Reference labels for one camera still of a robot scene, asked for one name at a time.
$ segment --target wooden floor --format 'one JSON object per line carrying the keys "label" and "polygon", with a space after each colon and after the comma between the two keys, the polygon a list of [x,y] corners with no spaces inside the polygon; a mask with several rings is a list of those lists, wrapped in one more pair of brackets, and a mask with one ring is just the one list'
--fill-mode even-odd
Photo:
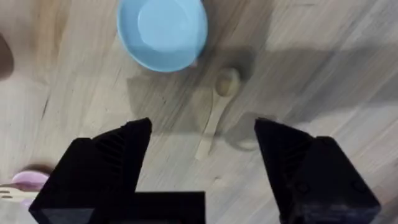
{"label": "wooden floor", "polygon": [[[54,166],[79,136],[150,117],[138,190],[206,190],[208,223],[278,223],[252,130],[265,116],[337,139],[378,199],[398,211],[398,1],[205,0],[197,67],[150,72],[122,48],[115,0],[0,0],[14,71],[0,81],[0,181]],[[195,153],[225,66],[244,85],[212,155]],[[2,223],[34,223],[0,202]]]}

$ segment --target spoon handle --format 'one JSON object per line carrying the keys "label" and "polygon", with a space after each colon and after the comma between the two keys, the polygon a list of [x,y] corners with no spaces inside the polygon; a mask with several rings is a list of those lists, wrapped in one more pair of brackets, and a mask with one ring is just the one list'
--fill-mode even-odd
{"label": "spoon handle", "polygon": [[211,114],[195,155],[197,160],[202,160],[209,155],[211,151],[211,145],[213,144],[214,135],[216,134],[218,122],[220,121],[221,115],[223,115],[224,110],[231,99],[232,98],[213,97],[214,103],[211,109]]}

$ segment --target wooden spoon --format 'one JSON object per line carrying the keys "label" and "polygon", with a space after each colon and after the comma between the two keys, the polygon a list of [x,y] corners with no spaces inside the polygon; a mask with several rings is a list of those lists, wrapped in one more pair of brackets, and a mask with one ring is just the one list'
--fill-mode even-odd
{"label": "wooden spoon", "polygon": [[207,122],[202,139],[200,140],[195,158],[198,160],[206,158],[213,143],[213,138],[217,130],[218,122],[223,115],[228,103],[235,97],[239,90],[241,79],[239,72],[234,68],[224,68],[217,76],[213,88],[213,106]]}

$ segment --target blue bowl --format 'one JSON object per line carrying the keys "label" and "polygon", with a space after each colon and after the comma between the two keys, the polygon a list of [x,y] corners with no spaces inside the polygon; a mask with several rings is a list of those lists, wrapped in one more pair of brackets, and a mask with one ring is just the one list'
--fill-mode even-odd
{"label": "blue bowl", "polygon": [[174,72],[200,54],[207,38],[200,0],[121,0],[118,32],[130,55],[157,72]]}

